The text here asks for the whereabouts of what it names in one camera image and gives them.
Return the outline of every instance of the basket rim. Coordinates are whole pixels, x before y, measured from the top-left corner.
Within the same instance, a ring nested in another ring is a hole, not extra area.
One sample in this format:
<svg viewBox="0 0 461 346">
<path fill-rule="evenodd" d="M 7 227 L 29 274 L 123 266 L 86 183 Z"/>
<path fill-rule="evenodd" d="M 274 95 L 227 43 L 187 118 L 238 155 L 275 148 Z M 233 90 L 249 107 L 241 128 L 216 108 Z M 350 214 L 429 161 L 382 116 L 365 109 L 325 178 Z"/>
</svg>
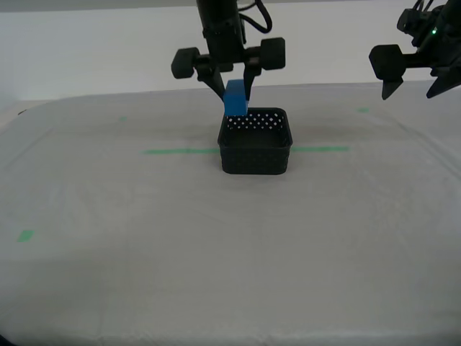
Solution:
<svg viewBox="0 0 461 346">
<path fill-rule="evenodd" d="M 290 129 L 290 123 L 288 122 L 288 116 L 287 116 L 287 112 L 285 112 L 285 110 L 283 110 L 282 108 L 278 108 L 278 107 L 250 107 L 248 108 L 248 113 L 250 113 L 250 111 L 267 111 L 267 110 L 270 110 L 271 112 L 280 112 L 284 115 L 284 122 L 285 122 L 285 128 L 286 128 L 286 131 L 287 131 L 287 134 L 288 134 L 288 145 L 287 146 L 280 146 L 280 147 L 276 147 L 276 148 L 245 148 L 245 147 L 239 147 L 239 148 L 236 148 L 236 147 L 233 147 L 233 146 L 225 146 L 224 144 L 221 143 L 221 139 L 223 137 L 223 131 L 225 130 L 225 120 L 227 119 L 227 117 L 224 115 L 223 116 L 223 121 L 221 122 L 221 127 L 220 127 L 220 130 L 219 130 L 219 135 L 218 135 L 218 145 L 219 145 L 219 148 L 221 150 L 223 149 L 233 149 L 233 150 L 239 150 L 239 149 L 243 149 L 243 150 L 258 150 L 258 151 L 273 151 L 273 150 L 278 150 L 278 151 L 281 151 L 281 150 L 286 150 L 286 149 L 290 149 L 291 146 L 293 145 L 293 138 L 291 136 L 291 129 Z"/>
</svg>

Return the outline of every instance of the blue cube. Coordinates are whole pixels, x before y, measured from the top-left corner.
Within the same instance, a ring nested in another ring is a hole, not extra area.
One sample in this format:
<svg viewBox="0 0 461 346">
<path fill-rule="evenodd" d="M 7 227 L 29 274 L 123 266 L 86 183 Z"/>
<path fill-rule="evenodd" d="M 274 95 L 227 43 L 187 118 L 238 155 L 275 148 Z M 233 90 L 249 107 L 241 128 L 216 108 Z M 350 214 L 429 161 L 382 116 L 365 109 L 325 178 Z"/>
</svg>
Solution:
<svg viewBox="0 0 461 346">
<path fill-rule="evenodd" d="M 243 79 L 228 81 L 224 93 L 224 115 L 226 117 L 237 117 L 246 115 L 247 112 L 248 101 L 245 96 Z"/>
</svg>

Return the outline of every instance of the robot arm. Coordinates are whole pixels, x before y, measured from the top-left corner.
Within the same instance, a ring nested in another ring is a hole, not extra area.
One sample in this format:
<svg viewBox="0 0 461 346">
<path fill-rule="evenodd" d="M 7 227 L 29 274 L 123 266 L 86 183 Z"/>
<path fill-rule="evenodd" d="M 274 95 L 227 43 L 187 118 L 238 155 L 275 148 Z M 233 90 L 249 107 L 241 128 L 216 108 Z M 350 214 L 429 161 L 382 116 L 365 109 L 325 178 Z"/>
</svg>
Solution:
<svg viewBox="0 0 461 346">
<path fill-rule="evenodd" d="M 257 6 L 266 22 L 261 26 L 252 18 L 240 13 Z M 246 100 L 250 99 L 251 85 L 261 70 L 275 70 L 285 67 L 285 40 L 272 38 L 262 40 L 260 47 L 244 48 L 246 43 L 246 21 L 257 30 L 268 33 L 272 20 L 262 0 L 239 9 L 237 0 L 197 0 L 197 7 L 203 26 L 203 37 L 209 53 L 200 54 L 197 48 L 183 48 L 177 51 L 171 71 L 176 79 L 190 78 L 197 71 L 198 80 L 209 86 L 219 98 L 224 98 L 221 72 L 233 70 L 234 63 L 244 63 L 243 80 Z"/>
<path fill-rule="evenodd" d="M 383 99 L 403 83 L 407 68 L 431 68 L 437 79 L 427 92 L 428 98 L 461 85 L 461 0 L 448 0 L 429 11 L 433 1 L 424 8 L 424 0 L 417 0 L 398 20 L 397 28 L 413 37 L 416 53 L 402 54 L 398 45 L 372 49 L 370 62 L 376 77 L 383 81 Z"/>
</svg>

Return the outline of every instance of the mesh basket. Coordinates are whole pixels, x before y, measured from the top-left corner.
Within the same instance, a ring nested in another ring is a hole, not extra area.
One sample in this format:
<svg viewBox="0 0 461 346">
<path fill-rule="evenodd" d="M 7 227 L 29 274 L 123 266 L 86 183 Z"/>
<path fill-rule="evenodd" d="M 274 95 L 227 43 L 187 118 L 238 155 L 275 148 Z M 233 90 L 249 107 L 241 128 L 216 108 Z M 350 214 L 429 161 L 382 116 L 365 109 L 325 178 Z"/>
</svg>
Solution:
<svg viewBox="0 0 461 346">
<path fill-rule="evenodd" d="M 282 174 L 293 143 L 280 108 L 249 108 L 243 117 L 224 117 L 218 144 L 229 174 Z"/>
</svg>

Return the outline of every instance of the green tape line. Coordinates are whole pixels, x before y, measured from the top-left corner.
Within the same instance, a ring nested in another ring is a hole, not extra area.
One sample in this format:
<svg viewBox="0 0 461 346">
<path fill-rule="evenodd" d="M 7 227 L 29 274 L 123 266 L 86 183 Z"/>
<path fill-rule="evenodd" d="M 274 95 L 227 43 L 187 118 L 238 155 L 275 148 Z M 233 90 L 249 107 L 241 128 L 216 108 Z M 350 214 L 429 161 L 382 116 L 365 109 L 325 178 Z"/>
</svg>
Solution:
<svg viewBox="0 0 461 346">
<path fill-rule="evenodd" d="M 216 154 L 219 153 L 219 148 L 213 149 L 193 149 L 193 148 L 182 148 L 182 149 L 151 149 L 143 151 L 143 154 L 147 155 L 169 155 L 169 154 Z"/>
<path fill-rule="evenodd" d="M 34 235 L 34 231 L 28 231 L 28 230 L 22 231 L 21 234 L 19 235 L 19 238 L 17 239 L 17 242 L 25 243 L 29 241 L 33 235 Z"/>
<path fill-rule="evenodd" d="M 324 153 L 329 151 L 348 151 L 348 146 L 293 146 L 291 152 L 305 153 L 317 152 Z M 179 149 L 150 149 L 142 151 L 145 155 L 172 155 L 172 154 L 219 154 L 219 148 L 211 149 L 193 149 L 193 148 L 179 148 Z"/>
</svg>

